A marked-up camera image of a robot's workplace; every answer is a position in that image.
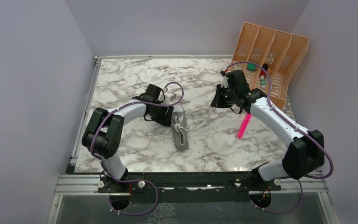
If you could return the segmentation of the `white shoelace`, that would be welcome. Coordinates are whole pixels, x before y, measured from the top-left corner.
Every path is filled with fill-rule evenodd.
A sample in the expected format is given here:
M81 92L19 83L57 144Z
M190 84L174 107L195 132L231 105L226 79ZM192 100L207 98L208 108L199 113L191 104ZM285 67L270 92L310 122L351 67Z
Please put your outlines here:
M187 124L187 116L184 113L174 113L171 116L171 129L173 133L178 133L184 135L191 131L196 131L204 126L208 122L208 119L202 121L196 126L189 126Z

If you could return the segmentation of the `grey canvas sneaker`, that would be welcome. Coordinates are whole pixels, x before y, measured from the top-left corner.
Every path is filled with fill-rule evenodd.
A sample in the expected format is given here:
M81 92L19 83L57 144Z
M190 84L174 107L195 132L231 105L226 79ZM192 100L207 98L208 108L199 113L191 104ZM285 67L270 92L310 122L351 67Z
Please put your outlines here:
M188 149L188 129L186 112L182 105L177 104L173 106L171 115L171 129L173 133L173 141L176 149L179 152L184 152Z

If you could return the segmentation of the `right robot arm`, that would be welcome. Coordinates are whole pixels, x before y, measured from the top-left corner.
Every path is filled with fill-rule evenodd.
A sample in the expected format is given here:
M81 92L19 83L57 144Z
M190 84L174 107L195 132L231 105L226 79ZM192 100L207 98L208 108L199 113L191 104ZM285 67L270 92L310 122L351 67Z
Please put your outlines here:
M222 71L221 74L227 85L216 86L216 94L210 106L239 107L263 122L287 148L281 160L253 169L255 174L250 177L250 183L254 189L261 190L269 181L278 178L298 180L324 165L325 155L321 150L324 137L320 131L309 131L297 124L282 113L262 90L250 89L242 70Z

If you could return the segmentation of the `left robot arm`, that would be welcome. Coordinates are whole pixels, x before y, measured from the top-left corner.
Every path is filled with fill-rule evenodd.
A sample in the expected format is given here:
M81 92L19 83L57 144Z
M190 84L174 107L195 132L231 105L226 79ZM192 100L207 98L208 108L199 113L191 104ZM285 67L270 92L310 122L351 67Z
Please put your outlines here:
M144 93L133 97L126 104L110 110L98 107L91 115L82 137L82 145L100 161L115 191L123 191L128 185L125 177L127 168L117 154L123 127L135 119L147 116L150 121L169 127L174 107L168 103L164 92L164 89L150 84Z

